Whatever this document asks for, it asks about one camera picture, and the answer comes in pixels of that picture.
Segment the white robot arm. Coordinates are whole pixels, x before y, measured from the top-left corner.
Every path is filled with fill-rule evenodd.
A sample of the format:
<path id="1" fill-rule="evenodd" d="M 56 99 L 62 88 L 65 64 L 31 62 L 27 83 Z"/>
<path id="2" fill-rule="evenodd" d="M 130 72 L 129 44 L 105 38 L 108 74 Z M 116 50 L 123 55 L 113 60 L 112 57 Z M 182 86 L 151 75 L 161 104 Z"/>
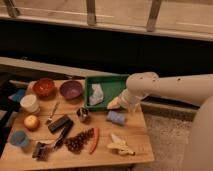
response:
<path id="1" fill-rule="evenodd" d="M 148 96 L 198 106 L 185 147 L 181 171 L 213 171 L 213 74 L 159 77 L 155 72 L 135 73 L 126 88 L 108 104 L 133 112 Z"/>

